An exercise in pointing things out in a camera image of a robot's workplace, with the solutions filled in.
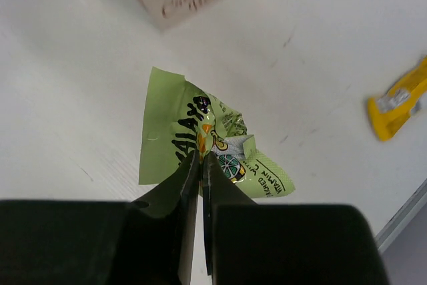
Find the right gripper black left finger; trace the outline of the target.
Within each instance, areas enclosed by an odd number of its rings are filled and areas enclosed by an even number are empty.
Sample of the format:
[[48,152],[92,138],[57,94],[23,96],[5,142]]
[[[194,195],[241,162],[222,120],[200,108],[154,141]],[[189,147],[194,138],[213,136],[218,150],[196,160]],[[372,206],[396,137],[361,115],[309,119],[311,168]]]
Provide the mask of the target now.
[[132,202],[3,200],[2,284],[189,284],[199,154]]

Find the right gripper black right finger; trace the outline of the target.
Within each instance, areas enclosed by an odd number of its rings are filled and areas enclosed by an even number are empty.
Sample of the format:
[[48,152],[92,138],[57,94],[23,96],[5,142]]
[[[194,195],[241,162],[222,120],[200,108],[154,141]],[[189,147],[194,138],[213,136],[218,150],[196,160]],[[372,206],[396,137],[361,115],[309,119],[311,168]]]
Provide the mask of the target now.
[[387,284],[362,213],[345,204],[262,205],[215,154],[203,161],[203,229],[214,284]]

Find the green triangular snack packet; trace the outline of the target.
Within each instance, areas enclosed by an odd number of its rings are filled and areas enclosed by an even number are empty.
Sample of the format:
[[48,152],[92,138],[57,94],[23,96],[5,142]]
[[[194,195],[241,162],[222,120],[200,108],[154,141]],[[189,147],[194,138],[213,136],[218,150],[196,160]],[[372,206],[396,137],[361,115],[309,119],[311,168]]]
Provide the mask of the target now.
[[158,184],[192,151],[217,158],[226,178],[251,198],[287,196],[289,175],[256,147],[243,115],[184,76],[154,67],[143,114],[139,184]]

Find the yellow snack packet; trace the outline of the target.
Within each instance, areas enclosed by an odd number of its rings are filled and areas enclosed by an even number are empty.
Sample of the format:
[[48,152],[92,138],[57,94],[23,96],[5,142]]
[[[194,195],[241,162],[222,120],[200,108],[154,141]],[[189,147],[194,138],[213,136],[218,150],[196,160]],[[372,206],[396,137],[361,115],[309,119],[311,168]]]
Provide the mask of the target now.
[[369,97],[366,107],[376,137],[380,141],[393,138],[411,117],[426,109],[426,58],[385,94]]

